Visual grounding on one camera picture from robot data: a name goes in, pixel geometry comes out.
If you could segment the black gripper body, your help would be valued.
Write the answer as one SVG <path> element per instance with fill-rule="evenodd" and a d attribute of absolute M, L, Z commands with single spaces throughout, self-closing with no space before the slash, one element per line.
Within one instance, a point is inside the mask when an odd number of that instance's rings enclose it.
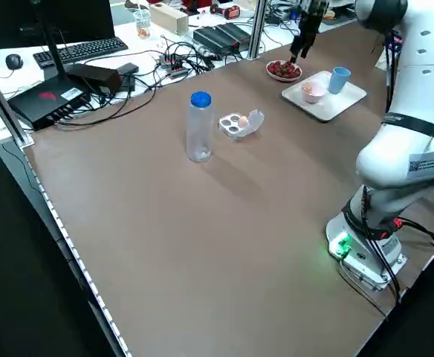
<path fill-rule="evenodd" d="M 319 26 L 329 7 L 327 0 L 302 0 L 299 3 L 299 31 L 301 35 L 318 33 Z"/>

